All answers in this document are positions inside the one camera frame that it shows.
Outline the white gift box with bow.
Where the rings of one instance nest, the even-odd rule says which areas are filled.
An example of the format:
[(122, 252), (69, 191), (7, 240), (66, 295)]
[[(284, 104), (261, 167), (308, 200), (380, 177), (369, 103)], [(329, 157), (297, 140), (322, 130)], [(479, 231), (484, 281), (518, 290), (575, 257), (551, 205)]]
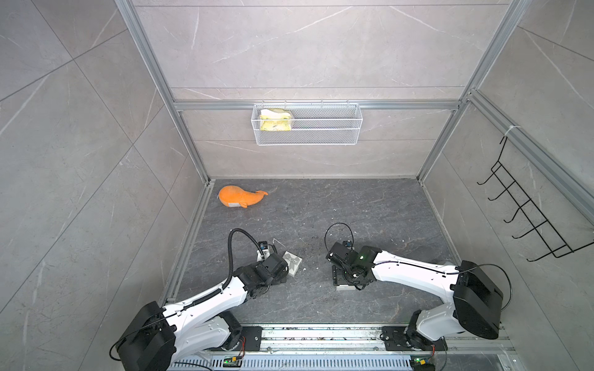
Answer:
[(303, 259), (286, 251), (283, 255), (283, 259), (288, 263), (289, 266), (289, 273), (290, 277), (295, 277), (297, 271), (299, 270), (300, 264), (303, 262)]

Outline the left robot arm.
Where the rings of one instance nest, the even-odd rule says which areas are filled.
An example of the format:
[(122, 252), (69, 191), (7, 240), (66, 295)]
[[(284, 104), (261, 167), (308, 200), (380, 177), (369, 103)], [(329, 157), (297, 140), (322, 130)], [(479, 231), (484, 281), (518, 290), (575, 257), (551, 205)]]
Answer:
[(237, 233), (250, 235), (241, 228), (230, 231), (225, 281), (177, 303), (160, 306), (151, 301), (141, 307), (109, 349), (110, 358), (126, 370), (167, 370), (186, 356), (231, 350), (241, 342), (242, 326), (230, 310), (285, 282), (289, 264), (275, 246), (256, 242), (260, 260), (235, 268), (232, 242)]

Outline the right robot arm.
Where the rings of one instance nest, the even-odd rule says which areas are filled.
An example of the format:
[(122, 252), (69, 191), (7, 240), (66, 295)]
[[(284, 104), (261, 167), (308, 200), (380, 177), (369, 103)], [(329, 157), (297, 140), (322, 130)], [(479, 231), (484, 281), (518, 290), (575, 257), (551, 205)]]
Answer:
[(354, 250), (348, 242), (335, 243), (326, 258), (349, 286), (362, 290), (380, 281), (401, 284), (439, 297), (442, 304), (415, 311), (401, 332), (385, 332), (384, 340), (422, 351), (440, 349), (442, 338), (468, 332), (497, 339), (504, 293), (482, 265), (463, 261), (439, 265), (402, 258), (377, 247)]

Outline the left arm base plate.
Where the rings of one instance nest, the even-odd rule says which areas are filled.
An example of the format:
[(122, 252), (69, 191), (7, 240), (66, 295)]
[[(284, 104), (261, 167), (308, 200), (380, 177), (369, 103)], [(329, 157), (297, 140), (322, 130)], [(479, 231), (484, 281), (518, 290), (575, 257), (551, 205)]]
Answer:
[(263, 328), (261, 326), (244, 326), (232, 334), (230, 350), (258, 352), (261, 349)]

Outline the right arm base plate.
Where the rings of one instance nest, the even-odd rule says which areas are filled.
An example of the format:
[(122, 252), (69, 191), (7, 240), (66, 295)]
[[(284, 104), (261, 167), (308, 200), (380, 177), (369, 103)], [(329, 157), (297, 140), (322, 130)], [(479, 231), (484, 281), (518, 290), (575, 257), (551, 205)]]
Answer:
[(383, 326), (380, 340), (384, 342), (387, 351), (447, 351), (448, 346), (444, 339), (432, 341), (419, 335), (406, 326)]

